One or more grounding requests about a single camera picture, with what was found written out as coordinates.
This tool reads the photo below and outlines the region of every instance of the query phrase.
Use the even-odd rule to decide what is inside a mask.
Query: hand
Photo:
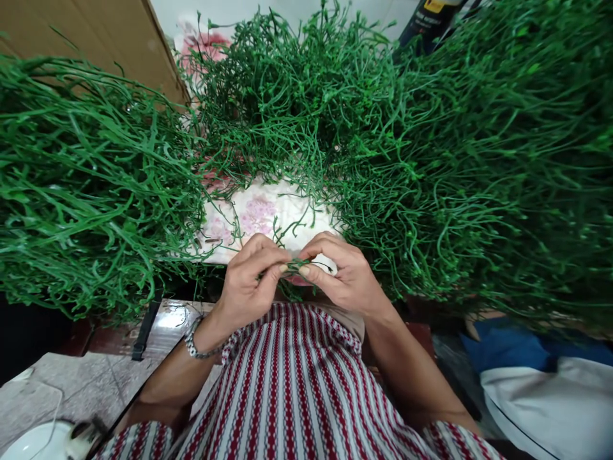
[[[267,236],[253,235],[228,264],[222,296],[212,311],[220,327],[231,334],[265,315],[281,274],[287,270],[284,263],[291,259]]]
[[[337,264],[336,277],[315,264],[303,265],[298,271],[307,281],[324,291],[335,305],[362,316],[377,315],[382,309],[391,307],[390,300],[358,248],[330,232],[323,232],[305,246],[298,258],[312,259],[318,254],[324,254]]]

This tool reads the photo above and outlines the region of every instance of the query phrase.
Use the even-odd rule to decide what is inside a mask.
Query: silver bracelet
[[[193,335],[196,332],[196,328],[202,322],[203,318],[204,316],[196,318],[196,320],[192,323],[192,327],[190,327],[190,331],[185,336],[185,343],[187,345],[187,351],[189,352],[192,358],[196,358],[196,359],[210,358],[211,356],[216,355],[217,353],[221,352],[221,350],[223,350],[223,346],[225,345],[225,343],[222,343],[221,345],[219,345],[219,347],[212,349],[211,351],[207,351],[206,353],[198,353],[198,350],[196,350],[196,345],[193,344]]]

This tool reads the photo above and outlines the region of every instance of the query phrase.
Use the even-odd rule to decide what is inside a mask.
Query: red and white striped fabric
[[[360,356],[360,341],[322,310],[276,303],[229,339],[223,373],[178,447],[148,422],[97,458],[501,458],[457,425],[405,425]]]

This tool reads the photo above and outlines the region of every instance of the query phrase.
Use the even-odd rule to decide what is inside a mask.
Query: white plate
[[[68,422],[56,422],[53,436],[43,450],[40,449],[49,439],[53,422],[34,427],[12,443],[0,460],[66,460],[68,457],[64,449],[64,441],[72,427],[73,425]]]

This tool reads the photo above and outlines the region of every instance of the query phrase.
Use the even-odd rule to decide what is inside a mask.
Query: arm
[[[205,353],[219,347],[234,331],[269,311],[276,285],[287,269],[284,263],[290,260],[286,250],[278,248],[264,235],[257,233],[251,237],[228,264],[222,296],[195,331],[196,350]],[[183,342],[177,344],[145,382],[116,433],[150,420],[162,422],[180,433],[189,421],[192,404],[214,363],[214,356],[203,360],[192,358]]]
[[[335,305],[362,315],[379,370],[396,398],[407,408],[401,414],[405,421],[420,429],[441,420],[479,434],[477,425],[445,377],[383,293],[360,250],[324,232],[299,257],[311,259],[318,254],[337,264],[337,276],[324,273],[314,264],[302,266],[300,273],[321,288]]]
[[[436,363],[413,337],[389,300],[375,316],[365,316],[370,346],[404,420],[415,428],[441,420],[481,436],[473,418]]]
[[[217,348],[231,332],[220,328],[217,305],[202,320],[193,337],[200,352]],[[215,364],[216,355],[192,358],[183,341],[179,342],[145,382],[138,398],[117,425],[116,433],[139,422],[156,420],[180,433],[187,425],[192,404],[200,394]]]

